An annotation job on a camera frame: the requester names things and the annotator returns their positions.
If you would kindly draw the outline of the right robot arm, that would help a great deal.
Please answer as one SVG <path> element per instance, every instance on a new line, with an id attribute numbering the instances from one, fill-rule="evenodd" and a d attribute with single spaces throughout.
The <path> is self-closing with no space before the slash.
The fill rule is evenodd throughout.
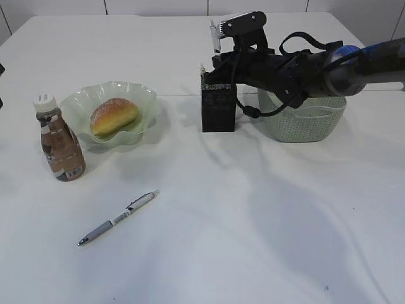
<path id="1" fill-rule="evenodd" d="M 221 63 L 204 75 L 206 83 L 256 87 L 292 108 L 307 98 L 353 96 L 366 84 L 404 81 L 404 39 L 363 49 L 342 46 L 292 56 L 250 49 L 224 53 L 221 58 Z"/>

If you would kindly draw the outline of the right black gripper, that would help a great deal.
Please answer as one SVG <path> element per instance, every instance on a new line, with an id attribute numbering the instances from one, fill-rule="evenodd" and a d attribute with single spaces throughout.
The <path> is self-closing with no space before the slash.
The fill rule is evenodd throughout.
<path id="1" fill-rule="evenodd" d="M 248 52 L 231 51 L 212 57 L 212 72 L 204 73 L 206 84 L 245 84 L 269 92 L 276 92 L 282 76 L 278 70 L 284 64 L 284 57 L 273 50 Z"/>

